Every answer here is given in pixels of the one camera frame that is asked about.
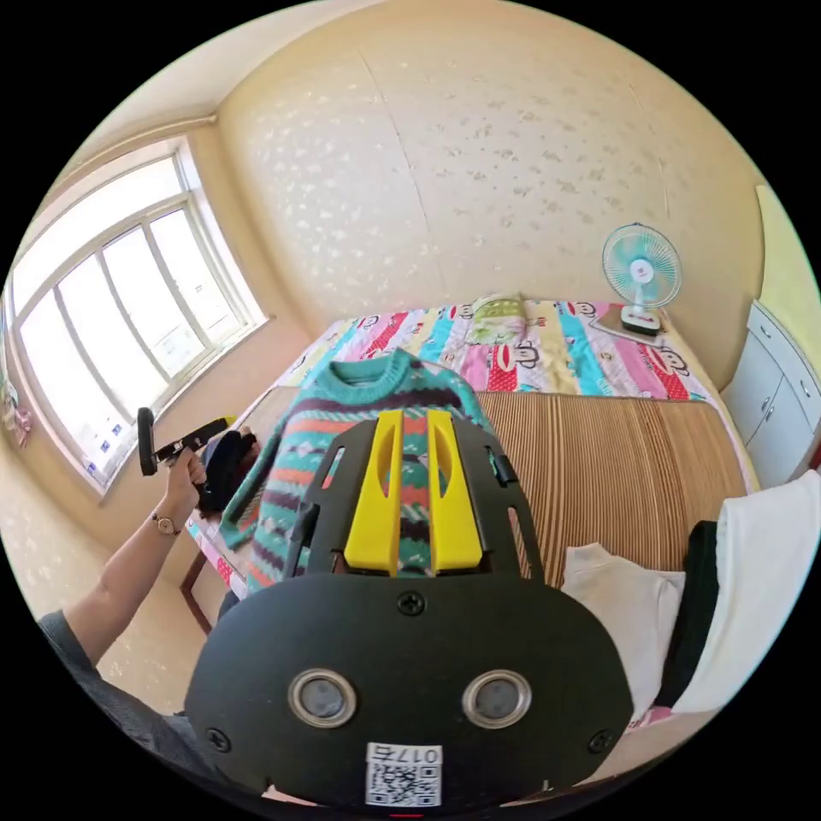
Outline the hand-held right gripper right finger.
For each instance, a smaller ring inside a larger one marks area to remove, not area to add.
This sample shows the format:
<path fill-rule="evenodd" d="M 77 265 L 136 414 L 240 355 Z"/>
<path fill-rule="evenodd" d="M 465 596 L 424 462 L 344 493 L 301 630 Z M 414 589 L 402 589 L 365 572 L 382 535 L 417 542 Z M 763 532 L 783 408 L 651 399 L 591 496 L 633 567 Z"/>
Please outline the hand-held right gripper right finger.
<path fill-rule="evenodd" d="M 429 539 L 435 574 L 475 570 L 482 545 L 452 416 L 428 411 Z"/>

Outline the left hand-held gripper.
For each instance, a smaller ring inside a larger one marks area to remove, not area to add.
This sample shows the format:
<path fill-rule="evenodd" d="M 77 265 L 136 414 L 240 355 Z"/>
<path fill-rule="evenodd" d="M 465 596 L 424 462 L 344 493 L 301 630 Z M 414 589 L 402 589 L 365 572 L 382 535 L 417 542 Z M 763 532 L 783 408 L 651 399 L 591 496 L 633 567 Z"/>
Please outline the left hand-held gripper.
<path fill-rule="evenodd" d="M 234 416 L 217 417 L 216 419 L 205 423 L 205 425 L 201 428 L 198 428 L 189 434 L 185 434 L 181 438 L 173 440 L 169 444 L 161 447 L 159 450 L 152 447 L 152 474 L 155 475 L 162 466 L 168 469 L 180 455 L 180 452 L 185 448 L 190 448 L 198 455 L 218 434 L 229 430 L 234 423 Z M 199 502 L 197 506 L 203 507 L 203 503 L 208 504 L 213 500 L 213 493 L 210 489 L 207 473 L 205 484 L 200 486 L 198 490 Z"/>

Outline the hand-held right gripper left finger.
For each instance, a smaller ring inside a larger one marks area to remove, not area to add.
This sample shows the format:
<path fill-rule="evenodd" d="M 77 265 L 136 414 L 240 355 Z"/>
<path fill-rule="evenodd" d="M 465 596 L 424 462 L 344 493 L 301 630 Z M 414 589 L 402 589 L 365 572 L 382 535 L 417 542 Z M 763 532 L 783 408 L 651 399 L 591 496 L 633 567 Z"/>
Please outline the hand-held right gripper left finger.
<path fill-rule="evenodd" d="M 404 412 L 375 420 L 344 559 L 350 570 L 395 575 L 399 564 Z"/>

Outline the person's left hand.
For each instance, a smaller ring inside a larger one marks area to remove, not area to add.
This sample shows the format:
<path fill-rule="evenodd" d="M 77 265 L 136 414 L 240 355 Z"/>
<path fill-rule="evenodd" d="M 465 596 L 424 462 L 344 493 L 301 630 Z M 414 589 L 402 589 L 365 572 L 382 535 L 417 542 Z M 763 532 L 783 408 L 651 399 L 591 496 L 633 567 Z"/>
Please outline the person's left hand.
<path fill-rule="evenodd" d="M 196 452 L 185 448 L 168 468 L 165 494 L 159 505 L 159 515 L 169 518 L 180 528 L 199 502 L 199 487 L 206 473 Z"/>

